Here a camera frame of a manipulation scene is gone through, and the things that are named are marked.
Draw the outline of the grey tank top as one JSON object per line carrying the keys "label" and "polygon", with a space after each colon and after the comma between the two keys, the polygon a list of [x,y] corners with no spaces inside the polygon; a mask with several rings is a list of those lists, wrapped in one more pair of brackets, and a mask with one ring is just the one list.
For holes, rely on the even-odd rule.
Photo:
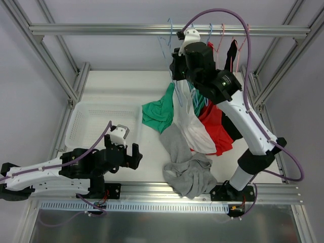
{"label": "grey tank top", "polygon": [[211,173],[212,160],[201,153],[192,154],[175,124],[166,128],[159,139],[171,160],[163,166],[163,177],[176,193],[194,199],[216,186],[217,180]]}

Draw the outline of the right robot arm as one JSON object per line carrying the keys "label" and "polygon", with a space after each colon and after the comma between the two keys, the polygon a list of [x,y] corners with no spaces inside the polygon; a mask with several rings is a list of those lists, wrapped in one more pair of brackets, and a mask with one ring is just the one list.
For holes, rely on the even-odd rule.
{"label": "right robot arm", "polygon": [[267,127],[259,118],[251,118],[255,112],[246,108],[242,86],[231,71],[231,53],[228,53],[223,70],[216,68],[213,49],[201,41],[182,44],[174,49],[172,57],[172,78],[176,81],[186,79],[192,83],[228,117],[248,145],[237,161],[238,167],[233,176],[221,190],[230,200],[239,200],[251,179],[267,169],[281,151],[270,140],[273,139],[280,146],[286,146],[287,142],[271,132],[263,134],[261,130]]}

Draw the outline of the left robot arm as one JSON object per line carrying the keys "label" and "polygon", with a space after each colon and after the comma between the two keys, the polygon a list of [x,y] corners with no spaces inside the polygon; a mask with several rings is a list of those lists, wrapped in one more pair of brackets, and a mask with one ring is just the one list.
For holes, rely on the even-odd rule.
{"label": "left robot arm", "polygon": [[4,163],[1,167],[1,199],[23,201],[30,196],[104,197],[109,188],[106,173],[115,174],[119,168],[137,169],[143,155],[138,144],[132,144],[132,154],[126,145],[116,145],[110,135],[104,137],[105,148],[76,148],[50,161],[19,167]]}

